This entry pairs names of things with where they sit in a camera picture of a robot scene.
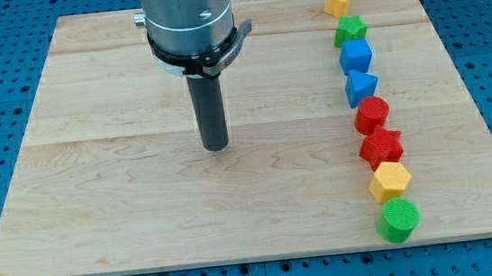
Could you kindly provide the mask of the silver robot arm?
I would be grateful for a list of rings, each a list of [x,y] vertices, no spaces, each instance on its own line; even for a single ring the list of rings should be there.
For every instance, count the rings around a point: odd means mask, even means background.
[[[151,52],[167,70],[216,78],[241,52],[252,21],[235,26],[231,0],[140,0]]]

